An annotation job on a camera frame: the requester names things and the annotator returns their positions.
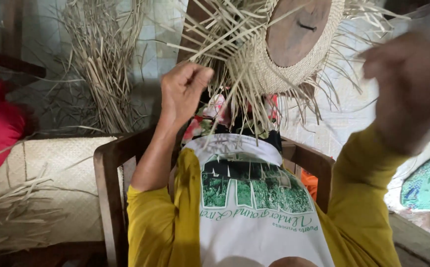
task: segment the white t-shirt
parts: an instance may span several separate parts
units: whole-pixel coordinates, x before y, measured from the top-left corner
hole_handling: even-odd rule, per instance
[[[190,141],[202,171],[203,267],[269,266],[284,257],[334,266],[313,199],[271,144],[239,134]]]

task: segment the hand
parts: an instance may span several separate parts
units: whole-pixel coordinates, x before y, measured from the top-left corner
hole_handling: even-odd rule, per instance
[[[361,54],[367,79],[376,78],[376,127],[389,147],[419,154],[430,142],[430,41],[407,33]]]
[[[181,62],[162,76],[160,124],[178,131],[196,112],[200,95],[214,71],[192,62]]]

